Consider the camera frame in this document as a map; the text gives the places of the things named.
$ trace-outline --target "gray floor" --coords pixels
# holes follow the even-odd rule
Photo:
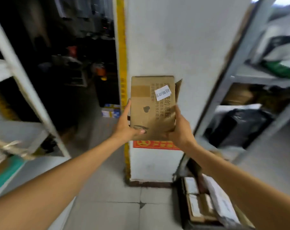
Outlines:
[[[72,156],[107,139],[117,122],[101,117],[93,90],[82,93],[85,105],[80,107],[78,134],[68,145]],[[239,166],[290,195],[290,124],[255,149]],[[181,229],[175,191],[128,187],[124,183],[124,167],[123,148],[120,148],[81,190],[65,230]]]

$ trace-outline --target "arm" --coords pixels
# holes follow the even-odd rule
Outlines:
[[[43,173],[0,198],[1,230],[46,229],[79,193],[91,174],[134,135],[143,134],[128,126],[130,101],[114,134],[77,158]]]
[[[256,229],[290,229],[290,196],[198,145],[178,107],[175,131],[168,136],[214,178]]]

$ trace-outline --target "wall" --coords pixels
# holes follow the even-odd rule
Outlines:
[[[125,1],[127,86],[131,76],[183,78],[178,105],[194,129],[250,0]],[[168,181],[181,155],[180,151],[130,148],[131,179]]]

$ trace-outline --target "hand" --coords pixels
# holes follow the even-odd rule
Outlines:
[[[175,106],[176,126],[172,132],[167,132],[166,137],[182,151],[189,147],[190,143],[196,143],[190,123],[182,116],[179,107]]]
[[[122,143],[126,143],[136,135],[141,135],[145,133],[144,129],[134,129],[128,125],[128,113],[130,111],[131,100],[128,100],[128,103],[123,111],[123,114],[120,116],[118,123],[116,125],[115,131],[111,137],[119,139]]]

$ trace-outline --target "red sign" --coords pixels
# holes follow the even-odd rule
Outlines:
[[[151,149],[169,149],[180,150],[172,141],[154,141],[154,140],[135,140],[134,148],[151,148]]]

